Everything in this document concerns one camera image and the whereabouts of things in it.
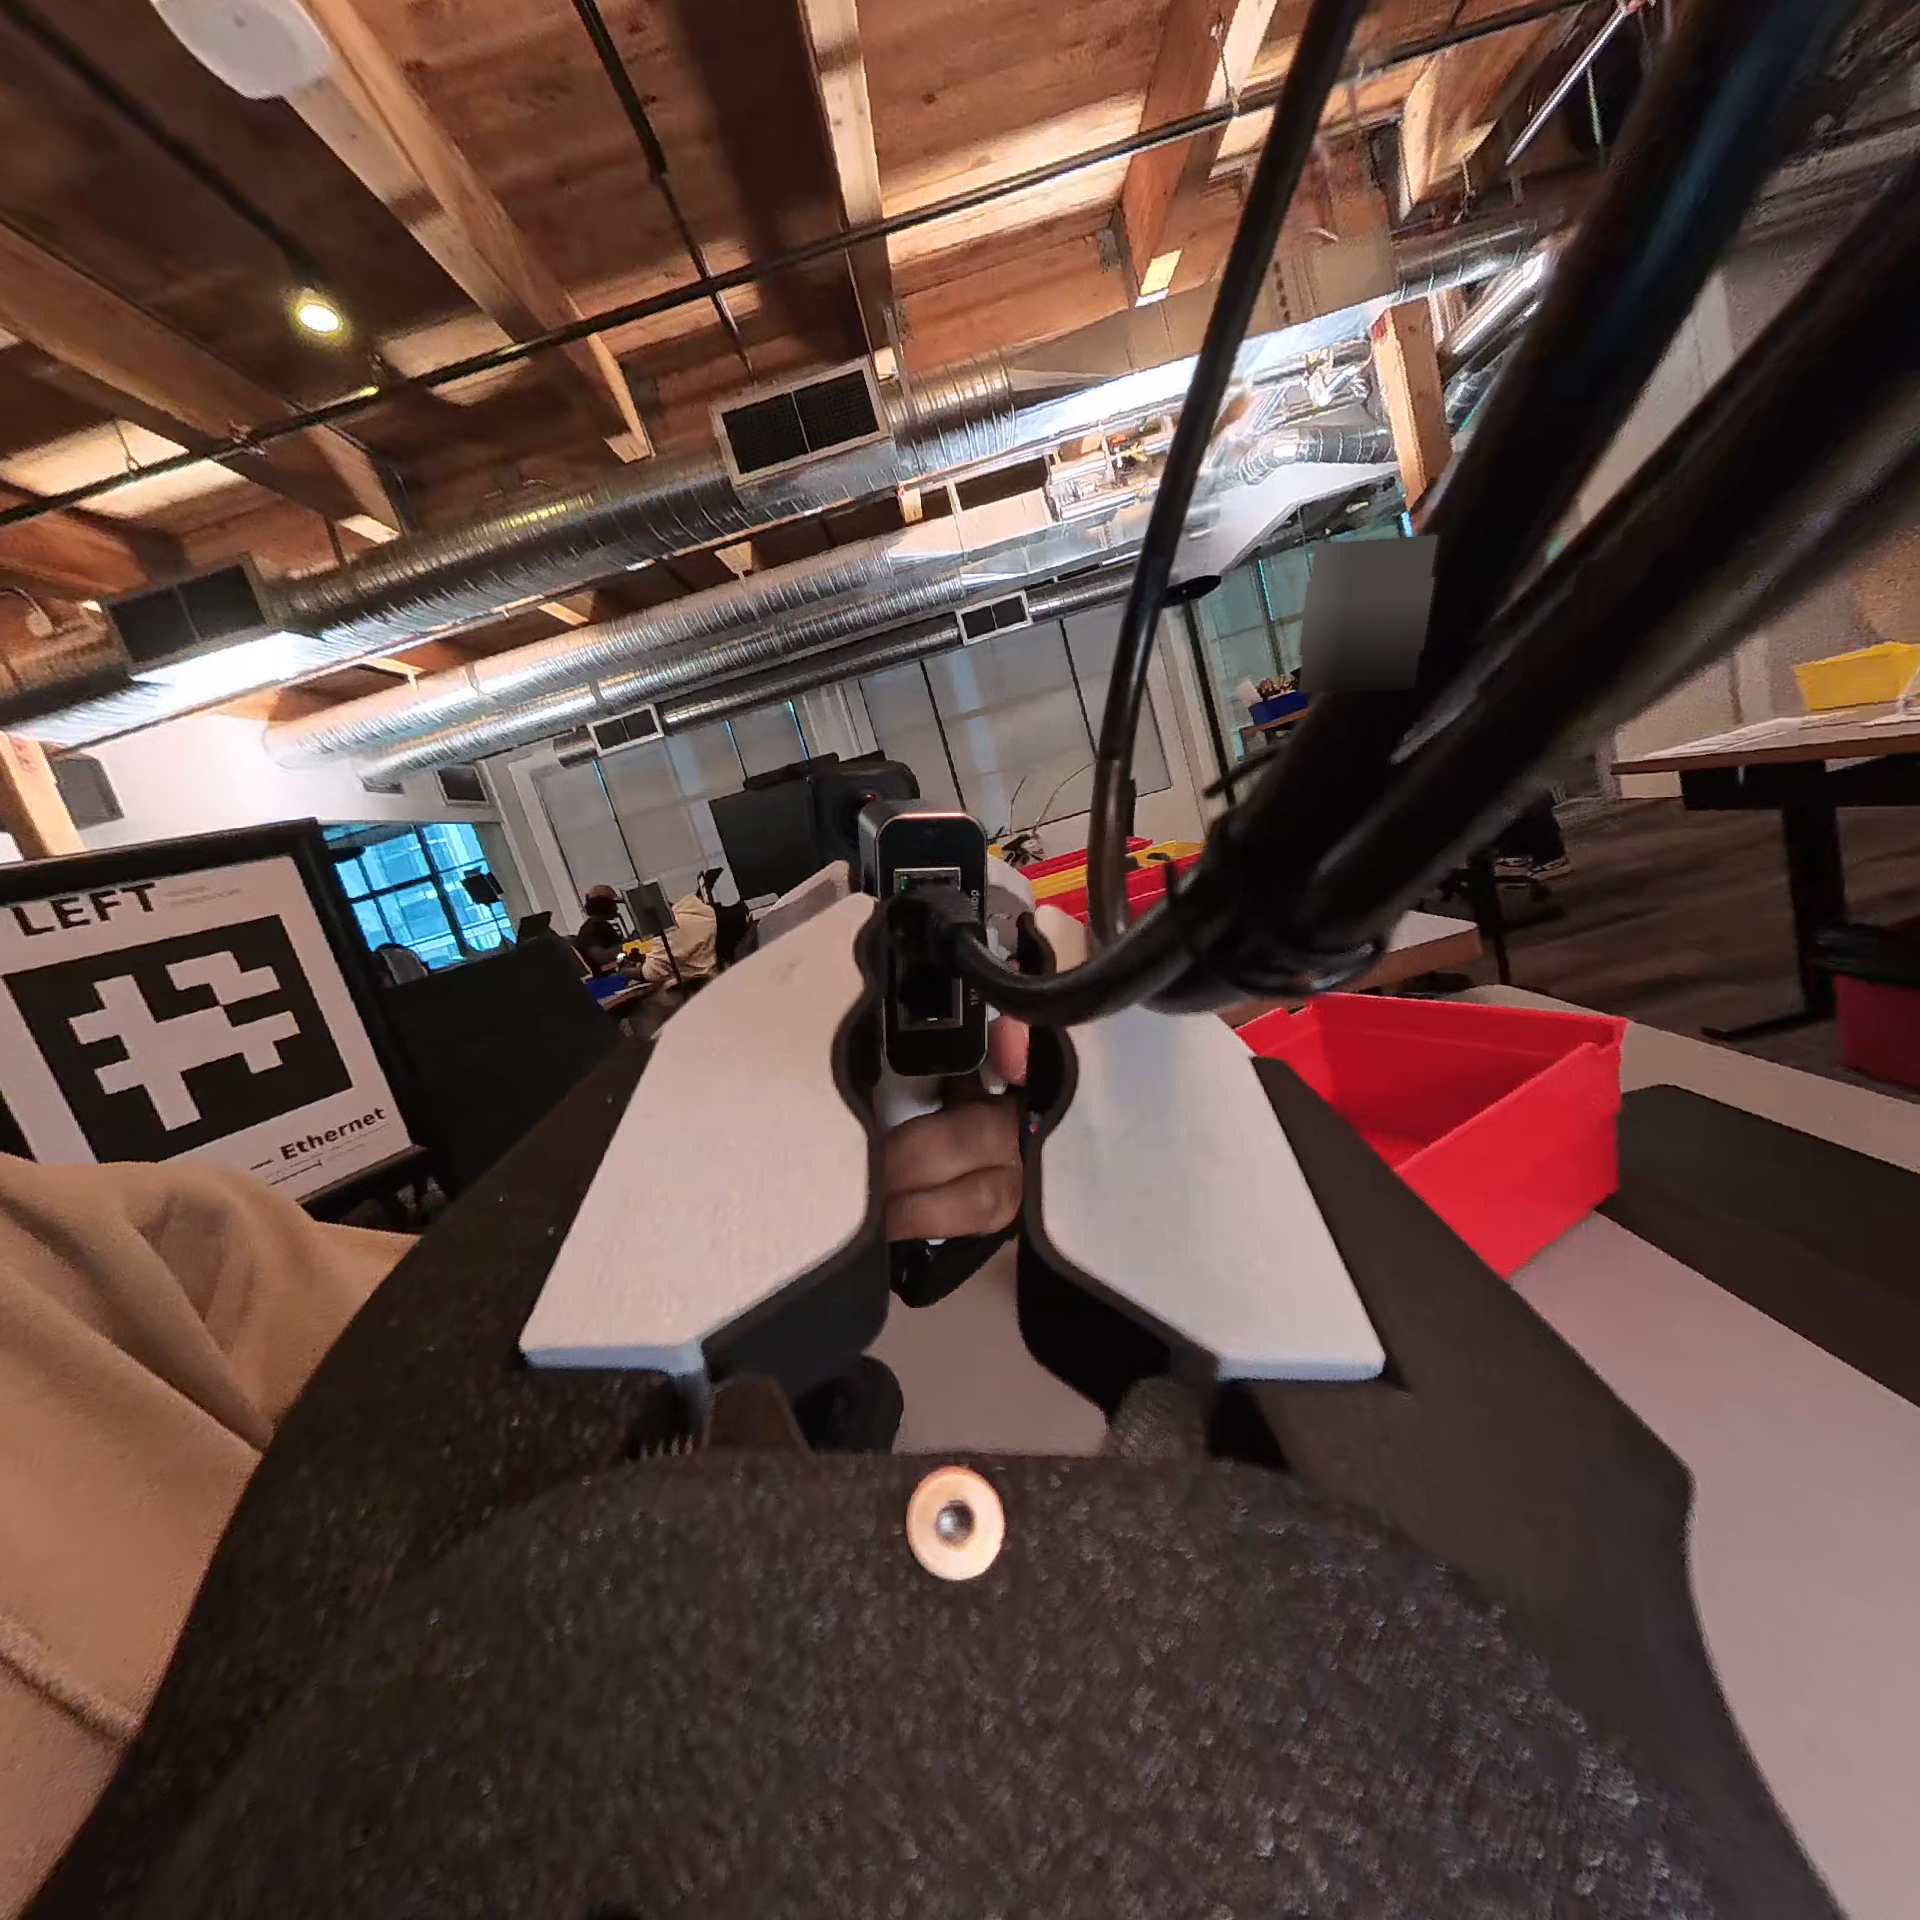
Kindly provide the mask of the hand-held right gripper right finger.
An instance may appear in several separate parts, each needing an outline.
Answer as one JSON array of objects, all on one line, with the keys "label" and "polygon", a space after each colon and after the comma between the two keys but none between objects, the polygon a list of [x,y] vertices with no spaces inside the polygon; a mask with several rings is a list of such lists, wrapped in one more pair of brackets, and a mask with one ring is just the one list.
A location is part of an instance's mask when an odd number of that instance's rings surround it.
[{"label": "hand-held right gripper right finger", "polygon": [[1055,1382],[1380,1382],[1380,1336],[1233,1022],[1122,1009],[1023,1028],[1017,1336]]}]

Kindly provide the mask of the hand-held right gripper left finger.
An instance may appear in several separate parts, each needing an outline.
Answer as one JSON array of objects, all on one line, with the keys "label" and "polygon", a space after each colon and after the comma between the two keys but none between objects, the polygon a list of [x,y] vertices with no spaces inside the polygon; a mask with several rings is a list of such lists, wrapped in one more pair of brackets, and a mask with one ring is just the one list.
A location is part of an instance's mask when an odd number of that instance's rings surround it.
[{"label": "hand-held right gripper left finger", "polygon": [[518,1327],[532,1369],[810,1392],[880,1336],[876,900],[848,891],[664,1022]]}]

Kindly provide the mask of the dark grey ethernet adapter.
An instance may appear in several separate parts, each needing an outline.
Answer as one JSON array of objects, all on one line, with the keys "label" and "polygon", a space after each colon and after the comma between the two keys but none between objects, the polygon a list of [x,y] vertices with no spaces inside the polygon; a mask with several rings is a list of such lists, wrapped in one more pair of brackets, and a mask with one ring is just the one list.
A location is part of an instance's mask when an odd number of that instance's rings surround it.
[{"label": "dark grey ethernet adapter", "polygon": [[856,822],[859,888],[876,897],[880,1047],[902,1079],[954,1079],[988,1061],[988,1005],[954,968],[982,944],[988,836],[927,801],[869,801]]}]

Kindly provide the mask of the red plastic bin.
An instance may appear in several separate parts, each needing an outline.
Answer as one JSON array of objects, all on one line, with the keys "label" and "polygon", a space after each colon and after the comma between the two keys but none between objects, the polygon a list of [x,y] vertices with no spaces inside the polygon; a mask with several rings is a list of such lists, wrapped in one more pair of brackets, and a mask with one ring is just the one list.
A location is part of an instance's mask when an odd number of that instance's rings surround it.
[{"label": "red plastic bin", "polygon": [[1623,1019],[1326,993],[1235,1037],[1289,1067],[1500,1276],[1620,1194]]}]

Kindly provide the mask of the person's left forearm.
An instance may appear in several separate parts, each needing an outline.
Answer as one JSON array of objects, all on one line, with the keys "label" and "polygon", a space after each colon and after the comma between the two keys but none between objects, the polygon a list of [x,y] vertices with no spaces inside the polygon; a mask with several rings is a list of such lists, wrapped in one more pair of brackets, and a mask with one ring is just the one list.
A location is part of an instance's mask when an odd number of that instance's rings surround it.
[{"label": "person's left forearm", "polygon": [[222,1166],[0,1163],[0,1908],[129,1757],[282,1417],[413,1255]]}]

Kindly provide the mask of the person's left hand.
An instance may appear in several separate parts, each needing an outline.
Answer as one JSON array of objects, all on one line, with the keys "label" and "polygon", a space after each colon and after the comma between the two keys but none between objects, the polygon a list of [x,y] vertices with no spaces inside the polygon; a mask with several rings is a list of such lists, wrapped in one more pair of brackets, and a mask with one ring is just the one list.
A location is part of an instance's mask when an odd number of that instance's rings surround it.
[{"label": "person's left hand", "polygon": [[927,1113],[880,1146],[884,1245],[995,1236],[1011,1228],[1023,1194],[1023,1075],[1026,1028],[988,1022],[988,1061],[949,1075]]}]

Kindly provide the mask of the black monitor screen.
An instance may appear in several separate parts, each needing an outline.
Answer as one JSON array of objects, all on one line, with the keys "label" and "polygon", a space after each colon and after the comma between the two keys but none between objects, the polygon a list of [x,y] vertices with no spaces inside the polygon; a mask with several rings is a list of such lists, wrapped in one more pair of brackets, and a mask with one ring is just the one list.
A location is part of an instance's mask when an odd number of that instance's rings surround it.
[{"label": "black monitor screen", "polygon": [[816,872],[848,862],[819,787],[824,779],[798,774],[708,801],[738,900],[781,900]]}]

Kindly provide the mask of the ceiling air vent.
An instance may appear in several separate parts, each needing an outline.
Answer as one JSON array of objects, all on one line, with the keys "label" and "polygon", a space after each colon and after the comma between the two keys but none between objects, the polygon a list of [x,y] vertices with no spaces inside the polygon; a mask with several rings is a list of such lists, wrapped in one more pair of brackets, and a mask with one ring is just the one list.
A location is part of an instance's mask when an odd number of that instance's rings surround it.
[{"label": "ceiling air vent", "polygon": [[719,398],[708,422],[732,483],[769,483],[819,456],[890,443],[864,359]]},{"label": "ceiling air vent", "polygon": [[193,569],[168,584],[143,584],[100,607],[129,670],[154,676],[282,633],[274,584],[251,553]]}]

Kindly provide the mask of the black framed marker sign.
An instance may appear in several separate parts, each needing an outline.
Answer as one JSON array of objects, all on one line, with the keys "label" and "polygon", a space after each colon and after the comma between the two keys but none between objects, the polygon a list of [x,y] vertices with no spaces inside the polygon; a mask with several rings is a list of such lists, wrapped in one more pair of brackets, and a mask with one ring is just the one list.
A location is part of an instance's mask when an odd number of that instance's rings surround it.
[{"label": "black framed marker sign", "polygon": [[425,1166],[316,822],[0,872],[0,1146],[222,1166],[299,1205]]}]

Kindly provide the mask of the black tape strip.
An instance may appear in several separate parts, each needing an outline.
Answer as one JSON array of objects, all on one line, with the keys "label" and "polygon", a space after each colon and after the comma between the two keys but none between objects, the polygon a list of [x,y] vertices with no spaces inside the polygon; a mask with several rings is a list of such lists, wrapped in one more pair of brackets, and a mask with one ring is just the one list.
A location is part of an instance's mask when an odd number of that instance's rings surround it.
[{"label": "black tape strip", "polygon": [[1620,1100],[1602,1218],[1920,1402],[1920,1177],[1695,1088]]}]

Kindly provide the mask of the wooden top table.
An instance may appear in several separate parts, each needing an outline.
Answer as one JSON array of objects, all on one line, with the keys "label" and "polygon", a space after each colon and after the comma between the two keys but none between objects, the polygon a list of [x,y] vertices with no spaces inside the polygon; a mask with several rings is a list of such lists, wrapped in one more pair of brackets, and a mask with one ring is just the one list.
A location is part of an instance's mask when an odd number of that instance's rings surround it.
[{"label": "wooden top table", "polygon": [[1819,968],[1819,934],[1836,927],[1848,913],[1836,815],[1920,804],[1916,708],[1869,705],[1765,720],[1662,756],[1612,757],[1612,779],[1640,774],[1676,774],[1684,810],[1765,810],[1781,830],[1800,1009],[1736,1028],[1704,1028],[1704,1037],[1748,1043],[1829,1022],[1836,993]]}]

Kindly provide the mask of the yellow storage bin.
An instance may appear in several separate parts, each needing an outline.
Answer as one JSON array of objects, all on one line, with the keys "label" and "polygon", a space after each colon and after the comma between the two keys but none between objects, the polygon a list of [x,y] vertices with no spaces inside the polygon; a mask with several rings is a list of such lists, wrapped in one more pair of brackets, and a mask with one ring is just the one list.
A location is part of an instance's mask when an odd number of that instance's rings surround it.
[{"label": "yellow storage bin", "polygon": [[1872,643],[1857,652],[1819,657],[1790,667],[1803,711],[1848,711],[1848,708],[1916,708],[1920,696],[1920,648]]}]

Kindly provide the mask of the white ceiling speaker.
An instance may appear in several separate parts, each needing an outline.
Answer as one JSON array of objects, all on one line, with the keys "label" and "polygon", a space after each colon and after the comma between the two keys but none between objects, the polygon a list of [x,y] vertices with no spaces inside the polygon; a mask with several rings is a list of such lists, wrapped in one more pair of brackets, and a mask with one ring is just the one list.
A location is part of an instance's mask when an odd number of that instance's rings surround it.
[{"label": "white ceiling speaker", "polygon": [[334,50],[299,0],[154,0],[168,35],[243,100],[322,86]]}]

